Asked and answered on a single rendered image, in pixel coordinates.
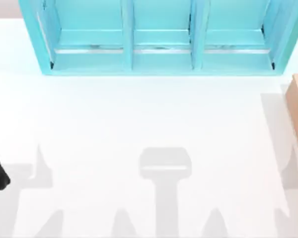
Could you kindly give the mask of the light blue rack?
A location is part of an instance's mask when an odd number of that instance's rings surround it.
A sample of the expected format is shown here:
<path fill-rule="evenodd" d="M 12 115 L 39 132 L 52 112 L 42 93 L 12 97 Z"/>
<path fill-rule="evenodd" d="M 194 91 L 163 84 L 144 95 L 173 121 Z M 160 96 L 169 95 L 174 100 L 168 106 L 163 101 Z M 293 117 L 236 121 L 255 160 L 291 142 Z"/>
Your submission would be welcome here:
<path fill-rule="evenodd" d="M 44 75 L 280 75 L 298 0 L 18 0 Z"/>

